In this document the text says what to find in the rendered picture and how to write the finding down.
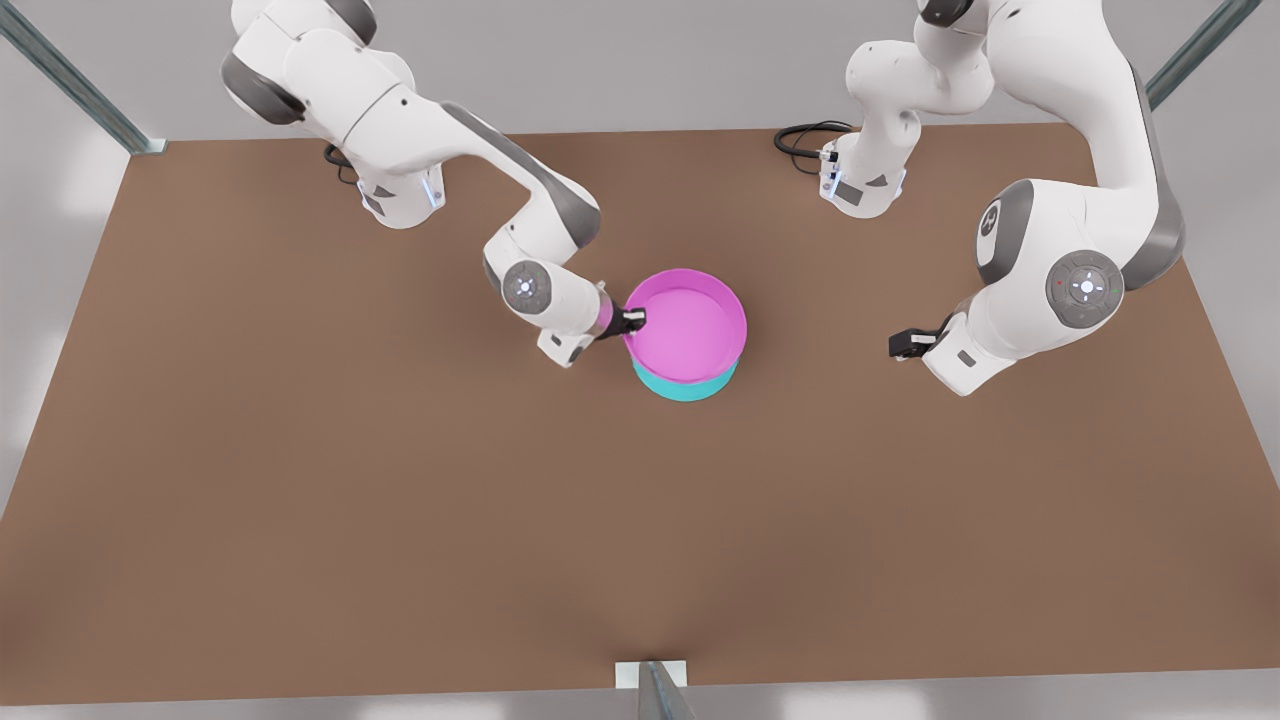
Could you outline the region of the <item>blue plate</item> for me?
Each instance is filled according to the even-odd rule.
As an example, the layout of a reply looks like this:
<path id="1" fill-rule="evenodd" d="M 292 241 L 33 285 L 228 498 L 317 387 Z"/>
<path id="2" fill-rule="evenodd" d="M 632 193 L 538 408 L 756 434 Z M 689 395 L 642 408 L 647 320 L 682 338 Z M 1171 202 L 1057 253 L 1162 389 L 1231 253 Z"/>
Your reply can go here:
<path id="1" fill-rule="evenodd" d="M 721 392 L 731 380 L 739 364 L 735 363 L 728 369 L 726 369 L 719 375 L 710 378 L 709 380 L 696 382 L 696 383 L 680 383 L 675 380 L 668 380 L 663 377 L 655 375 L 644 368 L 639 361 L 632 360 L 632 368 L 636 372 L 641 383 L 649 388 L 654 395 L 662 398 L 672 400 L 675 402 L 696 402 L 704 398 L 709 398 L 713 395 Z"/>

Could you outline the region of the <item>silver frame post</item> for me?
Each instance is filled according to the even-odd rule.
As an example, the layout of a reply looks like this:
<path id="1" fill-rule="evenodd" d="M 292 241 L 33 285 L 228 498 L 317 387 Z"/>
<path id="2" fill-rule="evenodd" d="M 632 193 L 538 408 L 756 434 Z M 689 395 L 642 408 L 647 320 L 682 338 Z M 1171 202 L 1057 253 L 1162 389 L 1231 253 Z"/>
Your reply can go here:
<path id="1" fill-rule="evenodd" d="M 0 36 L 129 155 L 161 155 L 166 151 L 166 140 L 152 138 L 137 127 L 12 0 L 0 0 Z"/>
<path id="2" fill-rule="evenodd" d="M 698 720 L 684 689 L 689 687 L 685 660 L 617 662 L 614 688 L 635 689 L 637 720 Z"/>
<path id="3" fill-rule="evenodd" d="M 1222 0 L 1146 83 L 1153 111 L 1252 15 L 1265 0 Z"/>

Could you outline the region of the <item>pink plate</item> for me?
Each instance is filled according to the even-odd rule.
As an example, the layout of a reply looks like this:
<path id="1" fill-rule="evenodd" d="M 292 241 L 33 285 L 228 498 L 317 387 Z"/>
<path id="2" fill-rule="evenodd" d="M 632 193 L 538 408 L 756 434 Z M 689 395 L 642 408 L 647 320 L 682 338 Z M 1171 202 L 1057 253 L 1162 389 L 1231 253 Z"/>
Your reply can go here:
<path id="1" fill-rule="evenodd" d="M 692 386 L 733 369 L 748 338 L 737 295 L 721 279 L 694 269 L 650 275 L 627 305 L 645 310 L 644 327 L 623 337 L 631 359 L 652 375 Z"/>

